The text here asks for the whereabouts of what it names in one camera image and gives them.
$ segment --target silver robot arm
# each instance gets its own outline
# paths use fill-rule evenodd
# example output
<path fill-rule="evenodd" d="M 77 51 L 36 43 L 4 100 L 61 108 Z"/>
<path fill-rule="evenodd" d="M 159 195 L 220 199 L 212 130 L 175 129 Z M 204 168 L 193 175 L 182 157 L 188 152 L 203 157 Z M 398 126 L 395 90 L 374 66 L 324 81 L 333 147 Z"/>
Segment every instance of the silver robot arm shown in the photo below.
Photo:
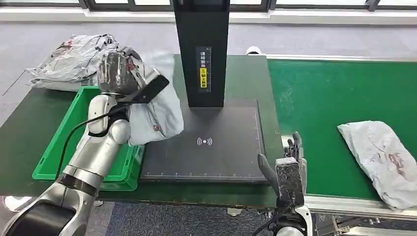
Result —
<path fill-rule="evenodd" d="M 126 109 L 148 103 L 169 81 L 156 69 L 139 73 L 132 49 L 110 53 L 100 65 L 101 95 L 89 104 L 86 130 L 75 153 L 56 181 L 32 204 L 14 215 L 3 236 L 83 236 L 94 200 L 112 163 L 130 135 Z"/>

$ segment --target label sticker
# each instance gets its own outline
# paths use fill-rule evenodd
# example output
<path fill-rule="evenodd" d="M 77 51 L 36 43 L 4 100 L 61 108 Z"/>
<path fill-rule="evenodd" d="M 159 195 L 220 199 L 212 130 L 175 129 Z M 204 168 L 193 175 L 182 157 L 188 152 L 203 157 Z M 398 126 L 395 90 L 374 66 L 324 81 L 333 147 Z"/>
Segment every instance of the label sticker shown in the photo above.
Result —
<path fill-rule="evenodd" d="M 211 47 L 196 47 L 198 92 L 211 92 Z"/>

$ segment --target gray carpet floor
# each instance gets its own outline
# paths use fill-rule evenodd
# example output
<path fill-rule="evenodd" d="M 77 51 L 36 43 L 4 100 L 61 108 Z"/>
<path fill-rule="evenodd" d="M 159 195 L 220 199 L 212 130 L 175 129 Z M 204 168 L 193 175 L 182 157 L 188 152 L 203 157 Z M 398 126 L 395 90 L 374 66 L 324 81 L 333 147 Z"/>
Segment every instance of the gray carpet floor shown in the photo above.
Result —
<path fill-rule="evenodd" d="M 0 125 L 30 90 L 25 85 L 28 77 L 16 81 L 25 68 L 36 67 L 72 34 L 100 33 L 110 33 L 138 52 L 179 53 L 175 24 L 0 23 Z M 417 58 L 416 38 L 417 28 L 408 27 L 230 25 L 228 53 L 244 54 L 256 45 L 267 54 Z M 0 207 L 0 228 L 11 216 Z M 225 208 L 105 203 L 93 209 L 87 235 L 240 236 L 249 235 L 262 221 L 254 210 L 231 217 Z M 417 230 L 413 222 L 392 224 Z"/>

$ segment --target yellow label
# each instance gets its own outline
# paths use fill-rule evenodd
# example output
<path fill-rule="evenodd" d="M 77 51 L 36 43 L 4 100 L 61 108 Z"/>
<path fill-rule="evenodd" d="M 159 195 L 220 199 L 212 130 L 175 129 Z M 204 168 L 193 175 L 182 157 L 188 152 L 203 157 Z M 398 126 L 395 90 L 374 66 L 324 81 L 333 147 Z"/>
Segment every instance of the yellow label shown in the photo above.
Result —
<path fill-rule="evenodd" d="M 207 88 L 207 68 L 200 68 L 200 87 Z"/>

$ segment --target white baseboard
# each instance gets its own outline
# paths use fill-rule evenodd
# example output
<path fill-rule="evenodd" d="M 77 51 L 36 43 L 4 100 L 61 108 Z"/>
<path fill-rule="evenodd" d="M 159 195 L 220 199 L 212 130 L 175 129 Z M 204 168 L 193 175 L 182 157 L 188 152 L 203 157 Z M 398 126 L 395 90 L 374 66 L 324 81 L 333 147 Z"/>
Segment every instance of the white baseboard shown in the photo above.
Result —
<path fill-rule="evenodd" d="M 90 12 L 81 8 L 1 7 L 0 21 L 40 22 L 175 22 L 173 12 Z M 232 12 L 230 23 L 417 25 L 417 11 L 279 9 Z"/>

